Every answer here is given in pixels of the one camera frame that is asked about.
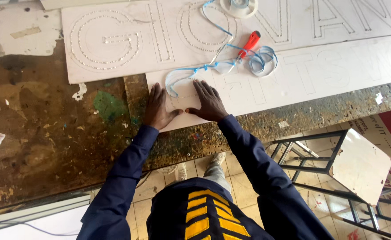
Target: workbench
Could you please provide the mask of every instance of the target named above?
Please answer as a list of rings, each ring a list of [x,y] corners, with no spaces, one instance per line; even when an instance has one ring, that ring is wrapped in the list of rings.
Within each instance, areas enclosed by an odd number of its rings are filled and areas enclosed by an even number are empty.
[[[72,98],[79,86],[68,84],[63,40],[51,56],[0,57],[0,133],[6,135],[0,146],[0,209],[63,199],[105,181],[142,124],[148,88],[144,74],[86,85],[81,100]],[[389,110],[391,84],[386,84],[237,120],[267,142]],[[289,126],[280,127],[283,121]],[[215,123],[164,132],[143,170],[229,149]]]

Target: tape roll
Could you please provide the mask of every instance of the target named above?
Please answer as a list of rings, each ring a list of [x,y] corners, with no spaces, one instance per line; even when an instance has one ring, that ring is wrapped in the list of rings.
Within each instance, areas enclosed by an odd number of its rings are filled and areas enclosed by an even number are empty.
[[[258,10],[258,0],[219,0],[224,11],[236,18],[250,18]]]

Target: navy blue jacket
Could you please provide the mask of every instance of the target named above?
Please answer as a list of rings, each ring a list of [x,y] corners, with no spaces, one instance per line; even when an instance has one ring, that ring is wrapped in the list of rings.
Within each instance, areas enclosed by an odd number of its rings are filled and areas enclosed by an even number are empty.
[[[218,126],[259,194],[265,230],[245,216],[220,185],[191,178],[164,188],[152,199],[147,220],[150,240],[333,239],[256,137],[232,115]],[[139,129],[84,214],[77,239],[130,239],[127,211],[158,133],[149,126]]]

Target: jacket sleeve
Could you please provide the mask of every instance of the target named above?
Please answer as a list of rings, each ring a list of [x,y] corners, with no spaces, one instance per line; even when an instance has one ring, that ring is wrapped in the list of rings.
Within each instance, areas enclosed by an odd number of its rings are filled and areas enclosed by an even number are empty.
[[[258,197],[265,231],[276,239],[333,239],[293,186],[265,153],[261,141],[229,115],[218,123]]]
[[[143,125],[108,173],[106,182],[88,207],[77,239],[130,239],[126,221],[142,165],[158,130]]]

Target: yellow stripe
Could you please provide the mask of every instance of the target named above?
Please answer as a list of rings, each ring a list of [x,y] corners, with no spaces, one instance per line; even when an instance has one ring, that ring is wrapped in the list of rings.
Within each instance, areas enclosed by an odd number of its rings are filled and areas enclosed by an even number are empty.
[[[200,216],[207,213],[207,206],[204,206],[203,208],[196,209],[194,211],[190,211],[186,214],[186,222],[190,221],[191,219],[195,218],[196,216]]]
[[[216,207],[216,212],[218,213],[218,216],[221,216],[221,217],[223,217],[225,219],[232,220],[232,221],[235,221],[235,222],[240,222],[238,219],[236,219],[232,215],[229,215],[227,212],[225,212],[224,210],[222,210],[222,209],[220,209],[218,207]]]
[[[205,203],[205,202],[206,202],[206,199],[207,199],[207,198],[204,197],[204,198],[195,199],[195,200],[192,200],[192,201],[188,202],[188,208],[187,208],[187,210],[190,209],[190,208],[193,208],[193,207],[195,207],[195,206],[198,206],[198,205],[200,205],[200,204]]]
[[[203,238],[202,240],[210,240],[210,235],[208,235],[207,237]]]
[[[205,218],[198,222],[194,222],[189,227],[185,228],[185,240],[202,233],[203,231],[209,229],[209,218]]]
[[[216,200],[213,200],[213,203],[217,206],[220,206],[221,208],[223,208],[225,211],[227,211],[231,216],[233,215],[233,212],[231,211],[231,209],[227,206],[225,206],[225,204],[222,204],[221,202],[218,202]]]
[[[222,235],[224,236],[224,240],[241,240],[238,237],[234,237],[234,236],[231,236],[231,235],[228,235],[228,234],[225,234],[225,233],[223,233]]]
[[[224,228],[226,230],[230,230],[230,231],[233,231],[236,233],[240,233],[241,235],[250,237],[246,228],[240,224],[235,223],[235,222],[228,221],[223,218],[219,218],[219,225],[221,226],[221,228]]]
[[[230,204],[228,203],[227,200],[225,200],[223,197],[221,197],[219,194],[216,194],[212,191],[210,191],[209,189],[207,190],[202,190],[202,191],[197,191],[197,192],[193,192],[193,193],[190,193],[188,194],[188,200],[189,199],[192,199],[192,198],[195,198],[195,197],[198,197],[198,196],[201,196],[201,195],[210,195],[218,200],[220,200],[221,202],[223,202],[224,204],[226,204],[227,206],[229,206]]]

